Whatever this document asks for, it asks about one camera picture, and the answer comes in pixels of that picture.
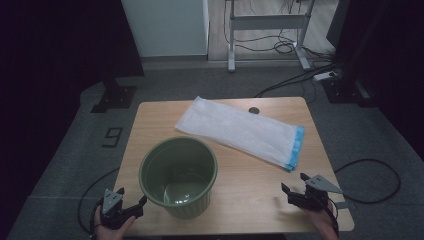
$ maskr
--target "small dark object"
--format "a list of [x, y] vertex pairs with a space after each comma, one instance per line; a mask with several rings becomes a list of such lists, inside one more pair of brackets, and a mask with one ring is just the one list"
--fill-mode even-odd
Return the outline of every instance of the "small dark object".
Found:
[[256, 107], [249, 108], [249, 112], [253, 114], [259, 114], [259, 109]]

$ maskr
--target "metal frame leg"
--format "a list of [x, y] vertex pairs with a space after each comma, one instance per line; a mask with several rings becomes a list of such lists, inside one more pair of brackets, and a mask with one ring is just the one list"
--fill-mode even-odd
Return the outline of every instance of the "metal frame leg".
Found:
[[231, 13], [230, 13], [230, 43], [228, 44], [228, 71], [236, 71], [236, 54], [234, 49], [234, 0], [231, 1]]

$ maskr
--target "metal stand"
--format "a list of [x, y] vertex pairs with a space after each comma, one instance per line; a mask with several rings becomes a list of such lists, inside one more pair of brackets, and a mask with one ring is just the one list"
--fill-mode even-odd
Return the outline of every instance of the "metal stand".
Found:
[[91, 113], [105, 113], [108, 109], [128, 109], [130, 107], [137, 87], [119, 86], [115, 79], [105, 80], [103, 84], [106, 91], [100, 103], [93, 107]]
[[315, 0], [310, 0], [308, 10], [305, 15], [268, 15], [268, 16], [234, 16], [234, 0], [231, 0], [230, 13], [230, 43], [228, 46], [228, 71], [234, 72], [235, 52], [234, 52], [234, 31], [237, 30], [265, 30], [265, 29], [300, 29], [298, 42], [293, 46], [304, 70], [311, 69], [305, 57], [305, 50], [302, 49], [306, 30]]

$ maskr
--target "black cable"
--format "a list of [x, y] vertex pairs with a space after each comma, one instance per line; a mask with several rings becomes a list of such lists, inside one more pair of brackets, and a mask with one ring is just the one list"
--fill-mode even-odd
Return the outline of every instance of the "black cable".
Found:
[[255, 10], [253, 10], [253, 8], [252, 8], [252, 0], [249, 0], [249, 6], [250, 6], [250, 10], [252, 10], [252, 12], [253, 12], [255, 15], [257, 15], [257, 14], [256, 14], [256, 12], [255, 12]]
[[92, 183], [91, 185], [90, 185], [90, 187], [88, 187], [87, 188], [87, 190], [85, 190], [85, 192], [82, 194], [82, 196], [81, 196], [81, 198], [80, 198], [80, 201], [79, 201], [79, 203], [78, 203], [78, 210], [77, 210], [77, 216], [78, 216], [78, 223], [79, 223], [79, 225], [80, 225], [80, 227], [86, 232], [86, 233], [88, 233], [88, 234], [92, 234], [91, 233], [91, 231], [89, 230], [89, 229], [87, 229], [85, 226], [84, 226], [84, 224], [82, 223], [82, 220], [81, 220], [81, 205], [82, 205], [82, 201], [84, 200], [84, 198], [85, 198], [85, 196], [87, 195], [87, 193], [98, 183], [98, 182], [100, 182], [101, 180], [103, 180], [105, 177], [107, 177], [107, 176], [109, 176], [110, 174], [112, 174], [112, 173], [114, 173], [114, 172], [116, 172], [116, 171], [118, 171], [119, 170], [119, 167], [118, 168], [115, 168], [115, 169], [113, 169], [112, 171], [110, 171], [110, 172], [108, 172], [108, 173], [106, 173], [105, 175], [103, 175], [102, 177], [100, 177], [99, 179], [97, 179], [94, 183]]
[[338, 168], [338, 169], [336, 169], [335, 171], [334, 171], [334, 173], [337, 173], [337, 172], [340, 172], [341, 170], [343, 170], [343, 169], [345, 169], [345, 168], [347, 168], [347, 167], [349, 167], [349, 166], [352, 166], [352, 165], [354, 165], [354, 164], [357, 164], [357, 163], [360, 163], [360, 162], [377, 162], [377, 163], [380, 163], [380, 164], [382, 164], [382, 165], [384, 165], [384, 166], [386, 166], [389, 170], [391, 170], [394, 174], [395, 174], [395, 176], [396, 176], [396, 178], [397, 178], [397, 186], [396, 186], [396, 189], [392, 192], [392, 193], [390, 193], [389, 195], [387, 195], [387, 196], [385, 196], [385, 197], [382, 197], [381, 199], [378, 199], [378, 200], [374, 200], [374, 201], [365, 201], [365, 200], [362, 200], [362, 199], [357, 199], [357, 198], [354, 198], [354, 197], [351, 197], [351, 196], [348, 196], [348, 195], [346, 195], [346, 194], [343, 194], [343, 196], [345, 197], [345, 198], [347, 198], [347, 199], [350, 199], [350, 200], [352, 200], [352, 201], [355, 201], [355, 202], [358, 202], [358, 203], [364, 203], [364, 204], [376, 204], [376, 203], [381, 203], [381, 202], [384, 202], [384, 201], [386, 201], [386, 200], [388, 200], [389, 198], [391, 198], [391, 197], [393, 197], [398, 191], [399, 191], [399, 189], [400, 189], [400, 186], [401, 186], [401, 179], [400, 179], [400, 176], [399, 176], [399, 174], [390, 166], [390, 165], [388, 165], [387, 163], [385, 163], [385, 162], [383, 162], [383, 161], [380, 161], [380, 160], [377, 160], [377, 159], [370, 159], [370, 158], [367, 158], [367, 159], [360, 159], [360, 160], [356, 160], [356, 161], [353, 161], [353, 162], [351, 162], [351, 163], [348, 163], [348, 164], [346, 164], [346, 165], [344, 165], [344, 166], [342, 166], [342, 167], [340, 167], [340, 168]]
[[[292, 1], [291, 5], [290, 2], [288, 1], [288, 5], [290, 7], [290, 11], [289, 13], [291, 13], [291, 8], [293, 7], [294, 4], [294, 0]], [[299, 10], [298, 13], [300, 13], [300, 5], [301, 5], [301, 1], [299, 1]], [[227, 32], [226, 32], [226, 14], [227, 14], [227, 3], [224, 3], [224, 38], [225, 41], [227, 43], [230, 43], [230, 41], [228, 41], [227, 38]], [[297, 41], [299, 41], [299, 31], [296, 30], [297, 34]], [[252, 49], [243, 45], [239, 45], [239, 44], [234, 44], [235, 47], [240, 47], [240, 48], [244, 48], [247, 49], [249, 51], [253, 51], [253, 52], [267, 52], [267, 51], [273, 51], [275, 50], [277, 53], [279, 54], [288, 54], [294, 51], [294, 47], [292, 45], [292, 43], [294, 42], [293, 40], [286, 38], [286, 37], [282, 37], [281, 34], [283, 33], [283, 30], [280, 31], [280, 34], [278, 36], [274, 36], [274, 35], [269, 35], [269, 36], [265, 36], [265, 37], [260, 37], [260, 38], [255, 38], [255, 39], [248, 39], [248, 40], [239, 40], [234, 38], [234, 42], [253, 42], [253, 41], [259, 41], [259, 40], [263, 40], [263, 39], [267, 39], [267, 38], [278, 38], [278, 42], [274, 44], [273, 48], [268, 48], [268, 49]], [[281, 47], [287, 47], [288, 51], [281, 51], [279, 50], [279, 48]], [[302, 46], [303, 49], [305, 49], [306, 53], [311, 55], [311, 56], [316, 56], [318, 58], [322, 58], [322, 59], [328, 59], [331, 60], [334, 58], [333, 54], [327, 54], [327, 53], [318, 53], [315, 51], [310, 50], [309, 48], [306, 48], [304, 46]]]
[[[319, 74], [319, 73], [322, 73], [324, 71], [328, 71], [328, 70], [330, 70], [332, 68], [335, 68], [337, 66], [338, 66], [337, 64], [329, 64], [327, 66], [316, 68], [316, 69], [313, 69], [312, 71], [305, 72], [305, 73], [302, 73], [300, 75], [291, 77], [289, 79], [286, 79], [286, 80], [284, 80], [284, 81], [282, 81], [280, 83], [277, 83], [275, 85], [272, 85], [272, 86], [270, 86], [270, 87], [262, 90], [261, 92], [259, 92], [258, 94], [256, 94], [253, 98], [262, 97], [262, 95], [264, 93], [266, 93], [268, 91], [271, 91], [271, 90], [274, 90], [274, 89], [277, 89], [277, 88], [280, 88], [280, 87], [283, 87], [283, 86], [287, 86], [287, 85], [290, 85], [290, 84], [299, 83], [299, 82], [303, 82], [303, 81], [309, 80], [310, 78], [313, 78], [314, 75]], [[295, 80], [295, 79], [297, 79], [299, 77], [304, 77], [304, 78], [302, 80], [299, 80], [299, 81], [291, 82], [292, 80]]]

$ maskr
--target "dark curtain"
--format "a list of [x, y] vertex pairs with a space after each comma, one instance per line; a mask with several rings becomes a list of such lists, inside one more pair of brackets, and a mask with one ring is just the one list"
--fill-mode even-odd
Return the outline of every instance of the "dark curtain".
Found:
[[72, 123], [81, 92], [144, 74], [121, 1], [2, 1], [0, 16], [4, 239]]

